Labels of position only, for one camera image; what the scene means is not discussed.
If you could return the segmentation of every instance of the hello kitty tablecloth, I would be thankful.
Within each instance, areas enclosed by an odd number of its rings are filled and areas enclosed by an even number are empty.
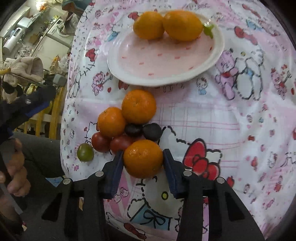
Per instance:
[[[163,128],[159,145],[197,174],[224,177],[268,237],[296,193],[296,54],[257,0],[93,0],[72,46],[61,128],[64,172],[74,181],[85,179],[114,158],[95,152],[92,162],[82,163],[76,155],[81,143],[91,143],[98,115],[120,107],[138,88],[113,77],[108,50],[144,11],[170,9],[211,18],[226,44],[216,65],[191,81],[146,88],[157,101],[151,122]],[[104,203],[107,222],[120,231],[140,240],[176,240],[183,200],[170,194],[163,170],[149,180],[124,170],[117,194]],[[204,208],[207,240],[206,198]]]

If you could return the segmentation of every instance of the white plate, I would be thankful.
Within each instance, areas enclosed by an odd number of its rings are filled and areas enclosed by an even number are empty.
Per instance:
[[[211,20],[196,15],[202,23],[214,25],[213,39],[202,32],[192,42],[179,42],[165,32],[162,39],[144,40],[131,26],[120,32],[109,50],[111,73],[130,85],[155,87],[184,82],[208,70],[224,50],[224,37]]]

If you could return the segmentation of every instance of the plastic bag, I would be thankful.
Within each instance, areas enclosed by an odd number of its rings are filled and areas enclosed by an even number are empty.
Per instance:
[[[61,58],[61,60],[59,61],[59,68],[67,73],[68,72],[68,69],[69,69],[69,61],[70,61],[70,58],[68,55],[65,55],[64,57]]]
[[[48,1],[38,1],[36,0],[36,8],[39,12],[47,8]]]

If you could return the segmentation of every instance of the cherry tomato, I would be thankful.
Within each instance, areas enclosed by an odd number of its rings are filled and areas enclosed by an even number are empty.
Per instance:
[[[119,137],[113,138],[113,140],[110,143],[110,149],[115,154],[119,150],[124,151],[126,148],[128,148],[133,143],[134,143],[133,138],[126,136],[126,135],[121,135]]]
[[[90,144],[82,143],[77,150],[77,157],[80,161],[91,161],[94,158],[94,150]]]
[[[111,138],[104,137],[101,132],[93,134],[91,144],[98,152],[107,152],[110,149]]]

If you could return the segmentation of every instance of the gray pants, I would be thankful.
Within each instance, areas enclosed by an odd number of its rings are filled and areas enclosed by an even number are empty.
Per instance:
[[[22,143],[25,156],[27,179],[31,183],[31,190],[25,197],[28,208],[21,214],[22,220],[30,226],[36,211],[39,210],[55,187],[46,177],[61,177],[64,172],[60,162],[59,141],[47,138],[14,132],[14,138]]]

